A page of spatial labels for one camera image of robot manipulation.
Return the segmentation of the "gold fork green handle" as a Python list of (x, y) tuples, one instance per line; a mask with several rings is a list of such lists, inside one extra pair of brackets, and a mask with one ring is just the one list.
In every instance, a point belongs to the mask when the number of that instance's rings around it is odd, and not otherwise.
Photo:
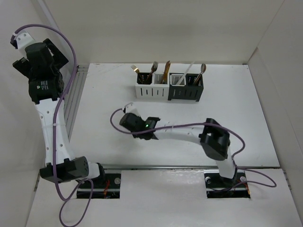
[(131, 68), (135, 73), (137, 73), (137, 74), (140, 73), (139, 69), (135, 65), (132, 65)]

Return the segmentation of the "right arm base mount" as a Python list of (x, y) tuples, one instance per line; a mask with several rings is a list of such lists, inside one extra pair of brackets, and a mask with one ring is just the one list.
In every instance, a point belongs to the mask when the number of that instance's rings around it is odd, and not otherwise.
[(218, 172), (205, 172), (205, 187), (208, 199), (250, 199), (249, 187), (246, 183), (246, 174), (240, 171), (233, 179), (223, 178)]

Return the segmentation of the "silver spoon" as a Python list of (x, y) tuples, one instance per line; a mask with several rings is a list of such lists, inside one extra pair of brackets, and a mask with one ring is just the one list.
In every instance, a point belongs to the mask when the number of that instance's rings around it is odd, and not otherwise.
[(204, 74), (204, 72), (206, 71), (206, 64), (205, 63), (202, 63), (201, 64), (201, 68), (200, 68), (200, 73), (198, 74), (198, 76), (196, 77), (193, 85), (198, 85), (199, 84), (199, 81), (202, 77), (202, 75)]

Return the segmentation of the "white chopstick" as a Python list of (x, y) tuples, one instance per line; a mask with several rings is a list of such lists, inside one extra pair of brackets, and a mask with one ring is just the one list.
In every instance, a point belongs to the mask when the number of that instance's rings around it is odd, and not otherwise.
[(186, 71), (184, 72), (184, 74), (179, 79), (179, 81), (177, 82), (176, 85), (181, 85), (183, 83), (183, 81), (185, 80), (185, 77), (186, 77), (187, 73), (189, 72), (189, 70), (191, 69), (191, 67), (193, 66), (194, 63), (195, 63), (194, 61), (190, 63), (189, 67), (186, 69)]

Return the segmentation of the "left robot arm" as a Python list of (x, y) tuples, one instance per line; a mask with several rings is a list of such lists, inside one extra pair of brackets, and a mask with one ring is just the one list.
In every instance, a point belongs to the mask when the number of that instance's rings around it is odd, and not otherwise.
[(68, 139), (64, 119), (64, 82), (61, 68), (68, 59), (50, 39), (36, 42), (25, 35), (14, 40), (24, 57), (13, 67), (28, 78), (28, 91), (39, 114), (45, 140), (45, 167), (39, 170), (43, 179), (65, 183), (89, 179), (99, 188), (106, 182), (104, 168), (91, 163), (84, 156), (75, 157)]

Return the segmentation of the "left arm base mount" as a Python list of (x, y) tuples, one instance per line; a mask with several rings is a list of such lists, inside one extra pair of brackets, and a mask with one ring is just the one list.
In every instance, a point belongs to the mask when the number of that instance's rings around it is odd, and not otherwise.
[[(119, 199), (121, 174), (107, 173), (104, 179), (92, 179), (93, 192), (92, 199)], [(91, 193), (90, 182), (84, 182), (76, 192), (77, 199), (88, 199)]]

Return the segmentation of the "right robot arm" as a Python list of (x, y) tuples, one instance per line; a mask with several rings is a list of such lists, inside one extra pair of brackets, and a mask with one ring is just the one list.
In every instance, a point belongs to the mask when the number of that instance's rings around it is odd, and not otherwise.
[(129, 130), (131, 133), (162, 128), (143, 134), (133, 134), (134, 138), (144, 140), (181, 140), (202, 146), (206, 156), (214, 160), (219, 169), (219, 180), (224, 186), (231, 186), (236, 182), (237, 170), (232, 162), (230, 151), (229, 132), (214, 127), (177, 127), (171, 122), (166, 122), (158, 117), (148, 117), (143, 120), (141, 117), (126, 113), (119, 122), (119, 125)]

